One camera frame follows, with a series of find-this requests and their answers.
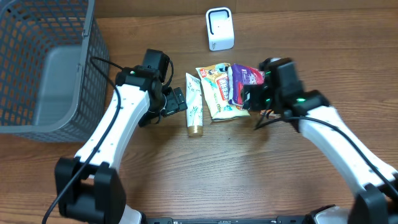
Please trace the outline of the beige snack bag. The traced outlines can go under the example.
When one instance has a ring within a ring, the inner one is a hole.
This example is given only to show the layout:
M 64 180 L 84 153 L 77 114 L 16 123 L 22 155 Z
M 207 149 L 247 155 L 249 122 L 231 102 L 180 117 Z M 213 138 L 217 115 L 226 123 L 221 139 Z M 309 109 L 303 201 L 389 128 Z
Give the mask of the beige snack bag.
M 225 121 L 248 117 L 249 112 L 229 103 L 229 63 L 218 63 L 208 67 L 197 67 L 205 100 L 213 121 Z

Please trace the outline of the white gold-capped cream tube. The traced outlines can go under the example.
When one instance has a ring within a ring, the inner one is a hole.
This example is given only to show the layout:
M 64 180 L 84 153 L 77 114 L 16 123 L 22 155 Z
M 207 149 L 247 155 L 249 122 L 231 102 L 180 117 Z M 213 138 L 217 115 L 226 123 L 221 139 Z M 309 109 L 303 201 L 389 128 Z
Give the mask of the white gold-capped cream tube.
M 203 136 L 203 100 L 199 78 L 186 73 L 186 118 L 188 135 Z

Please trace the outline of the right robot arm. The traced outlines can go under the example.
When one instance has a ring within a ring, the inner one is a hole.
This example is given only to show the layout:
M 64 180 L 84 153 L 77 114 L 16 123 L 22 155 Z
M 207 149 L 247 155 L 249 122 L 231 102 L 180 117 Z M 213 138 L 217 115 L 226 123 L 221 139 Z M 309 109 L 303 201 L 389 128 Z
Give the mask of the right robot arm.
M 345 125 L 337 109 L 318 90 L 289 85 L 244 85 L 243 106 L 271 110 L 273 122 L 290 123 L 332 163 L 348 184 L 351 209 L 327 205 L 304 216 L 304 223 L 397 223 L 397 169 L 374 155 Z

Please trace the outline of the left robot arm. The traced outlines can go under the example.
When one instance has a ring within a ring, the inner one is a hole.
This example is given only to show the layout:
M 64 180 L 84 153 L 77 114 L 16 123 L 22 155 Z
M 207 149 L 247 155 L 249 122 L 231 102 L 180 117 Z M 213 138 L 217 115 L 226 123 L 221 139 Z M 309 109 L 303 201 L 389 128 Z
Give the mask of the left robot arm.
M 111 82 L 113 97 L 88 141 L 74 158 L 55 166 L 61 216 L 86 223 L 143 223 L 144 215 L 127 205 L 119 167 L 137 127 L 187 109 L 179 88 L 171 88 L 167 69 L 125 67 Z

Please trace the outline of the purple red sachet pack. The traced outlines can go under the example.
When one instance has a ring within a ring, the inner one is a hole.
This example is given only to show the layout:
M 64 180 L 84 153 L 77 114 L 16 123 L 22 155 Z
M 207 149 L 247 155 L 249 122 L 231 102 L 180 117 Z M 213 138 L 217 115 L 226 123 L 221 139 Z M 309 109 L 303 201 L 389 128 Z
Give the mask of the purple red sachet pack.
M 265 73 L 256 68 L 232 64 L 228 68 L 229 95 L 228 103 L 242 106 L 241 91 L 244 85 L 260 85 L 264 83 Z

